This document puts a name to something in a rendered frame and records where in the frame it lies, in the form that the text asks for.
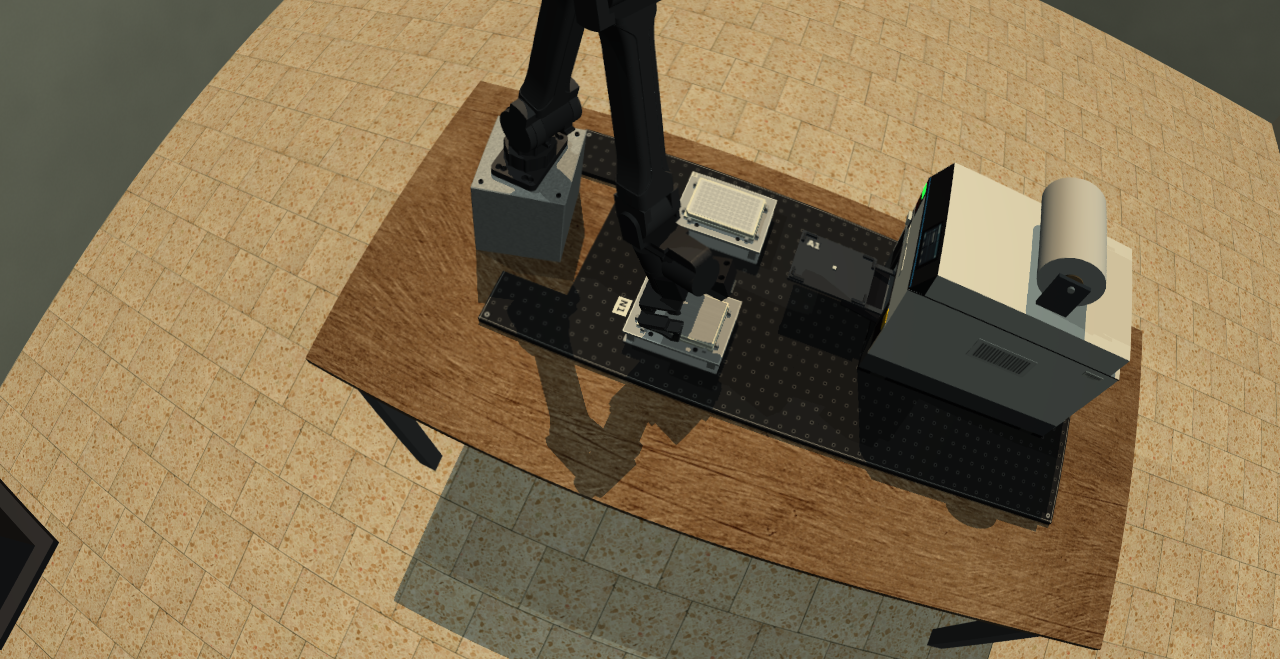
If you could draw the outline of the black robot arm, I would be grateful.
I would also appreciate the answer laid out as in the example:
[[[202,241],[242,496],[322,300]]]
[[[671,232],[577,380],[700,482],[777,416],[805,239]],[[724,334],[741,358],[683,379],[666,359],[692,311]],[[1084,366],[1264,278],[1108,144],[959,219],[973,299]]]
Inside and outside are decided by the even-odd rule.
[[[676,223],[681,202],[666,157],[654,40],[657,3],[541,0],[527,74],[518,99],[500,113],[504,148],[492,163],[492,175],[518,188],[538,189],[582,115],[580,86],[571,75],[584,27],[599,33],[622,238],[634,246],[643,270],[663,273],[654,280],[664,299],[685,302],[692,293],[723,302],[736,284],[733,258],[712,255]]]

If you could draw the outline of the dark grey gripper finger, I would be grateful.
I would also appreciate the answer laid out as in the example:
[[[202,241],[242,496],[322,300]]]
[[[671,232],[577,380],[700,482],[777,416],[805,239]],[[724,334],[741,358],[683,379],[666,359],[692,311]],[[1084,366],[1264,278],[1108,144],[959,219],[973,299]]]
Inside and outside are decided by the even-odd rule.
[[[648,326],[640,325],[640,328],[648,328]],[[658,331],[658,334],[660,334],[663,337],[667,337],[667,339],[675,340],[675,343],[678,343],[682,328],[684,328],[684,321],[669,320],[666,330],[663,330],[663,328],[649,328],[649,330]],[[671,335],[671,334],[673,334],[673,335]]]

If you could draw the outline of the cream multi-well plate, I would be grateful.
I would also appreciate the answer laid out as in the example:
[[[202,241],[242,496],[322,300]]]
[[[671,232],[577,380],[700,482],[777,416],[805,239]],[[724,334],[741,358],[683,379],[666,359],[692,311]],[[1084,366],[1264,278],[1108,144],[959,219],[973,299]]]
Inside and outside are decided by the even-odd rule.
[[[700,177],[684,218],[754,241],[764,209],[765,200]]]

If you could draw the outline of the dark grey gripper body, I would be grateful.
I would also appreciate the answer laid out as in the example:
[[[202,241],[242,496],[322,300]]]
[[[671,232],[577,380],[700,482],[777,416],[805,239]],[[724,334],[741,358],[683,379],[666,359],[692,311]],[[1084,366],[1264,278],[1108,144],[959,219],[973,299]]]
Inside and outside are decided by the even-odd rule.
[[[646,273],[646,270],[644,270]],[[655,314],[655,311],[667,311],[668,314],[681,314],[681,307],[684,302],[676,302],[676,299],[664,299],[660,296],[654,276],[663,276],[663,273],[646,273],[646,287],[643,290],[643,296],[639,302],[641,312],[639,314],[639,325],[648,328],[663,328],[666,330],[669,317],[664,314]]]

